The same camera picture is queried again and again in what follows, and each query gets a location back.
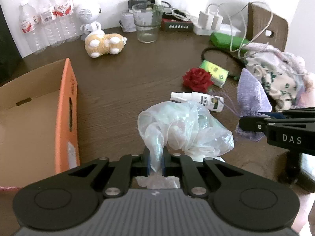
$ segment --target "cup of water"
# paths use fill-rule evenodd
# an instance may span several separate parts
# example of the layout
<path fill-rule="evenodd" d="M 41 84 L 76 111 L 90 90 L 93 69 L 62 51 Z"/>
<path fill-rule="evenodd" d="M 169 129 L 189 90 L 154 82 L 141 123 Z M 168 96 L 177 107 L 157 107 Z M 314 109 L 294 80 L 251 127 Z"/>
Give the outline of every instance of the cup of water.
<path fill-rule="evenodd" d="M 139 3 L 132 7 L 133 20 L 137 28 L 137 39 L 140 42 L 155 42 L 161 26 L 163 6 L 153 3 Z"/>

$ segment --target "metal bolt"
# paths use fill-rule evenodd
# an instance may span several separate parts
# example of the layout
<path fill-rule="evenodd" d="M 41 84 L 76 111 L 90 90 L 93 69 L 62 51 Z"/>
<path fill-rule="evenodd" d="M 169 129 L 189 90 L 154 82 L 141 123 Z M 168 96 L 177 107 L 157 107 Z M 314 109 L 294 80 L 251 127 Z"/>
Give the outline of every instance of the metal bolt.
<path fill-rule="evenodd" d="M 120 193 L 120 190 L 116 187 L 109 187 L 105 190 L 105 193 L 109 196 L 115 196 Z"/>
<path fill-rule="evenodd" d="M 192 193 L 193 193 L 194 195 L 203 195 L 203 194 L 205 194 L 206 192 L 207 192 L 207 189 L 204 188 L 204 187 L 194 187 L 194 188 L 192 189 Z"/>

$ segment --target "orange cardboard box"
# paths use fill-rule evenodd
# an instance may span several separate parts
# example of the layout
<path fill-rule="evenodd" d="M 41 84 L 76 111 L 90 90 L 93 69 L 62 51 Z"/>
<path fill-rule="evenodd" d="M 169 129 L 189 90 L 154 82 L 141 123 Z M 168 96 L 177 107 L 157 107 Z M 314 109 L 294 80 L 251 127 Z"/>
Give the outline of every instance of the orange cardboard box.
<path fill-rule="evenodd" d="M 0 87 L 0 190 L 78 165 L 77 81 L 70 60 Z"/>

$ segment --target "red rose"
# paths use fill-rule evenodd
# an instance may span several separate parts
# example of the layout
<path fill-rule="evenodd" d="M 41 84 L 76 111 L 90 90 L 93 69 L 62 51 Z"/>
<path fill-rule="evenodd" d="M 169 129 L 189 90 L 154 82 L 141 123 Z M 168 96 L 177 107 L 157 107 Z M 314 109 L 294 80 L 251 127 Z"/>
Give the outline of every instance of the red rose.
<path fill-rule="evenodd" d="M 183 85 L 193 91 L 207 93 L 208 88 L 213 84 L 210 80 L 211 74 L 202 68 L 192 68 L 183 75 Z"/>

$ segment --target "dark brown tabletop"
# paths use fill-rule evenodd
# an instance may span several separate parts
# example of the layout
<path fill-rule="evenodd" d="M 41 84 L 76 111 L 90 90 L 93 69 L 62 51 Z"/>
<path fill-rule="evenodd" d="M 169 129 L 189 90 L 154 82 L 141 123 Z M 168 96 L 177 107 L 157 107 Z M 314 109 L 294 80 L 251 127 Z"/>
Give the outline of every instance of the dark brown tabletop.
<path fill-rule="evenodd" d="M 78 81 L 81 163 L 100 156 L 118 160 L 125 154 L 141 153 L 144 143 L 137 129 L 139 113 L 154 104 L 169 101 L 172 91 L 187 91 L 182 87 L 182 75 L 192 67 L 199 67 L 201 52 L 209 46 L 208 36 L 194 33 L 160 32 L 158 40 L 151 44 L 140 43 L 136 33 L 123 33 L 119 28 L 108 29 L 106 33 L 127 37 L 118 55 L 91 58 L 84 49 L 84 42 L 76 40 L 25 57 L 13 75 L 17 77 L 39 66 L 70 58 Z M 218 52 L 208 53 L 206 58 L 222 67 L 238 67 L 231 58 Z M 232 78 L 228 78 L 222 89 L 214 87 L 214 91 L 228 94 L 235 104 L 236 89 L 237 81 Z M 254 143 L 236 137 L 234 129 L 238 118 L 227 108 L 211 114 L 234 135 L 234 149 L 222 158 L 232 165 L 276 180 L 284 169 L 286 150 L 267 145 L 266 139 Z M 305 191 L 299 187 L 295 187 L 295 191 L 301 196 L 301 219 L 295 227 L 299 230 L 312 203 Z M 18 229 L 11 207 L 14 194 L 0 192 L 0 235 L 3 236 Z"/>

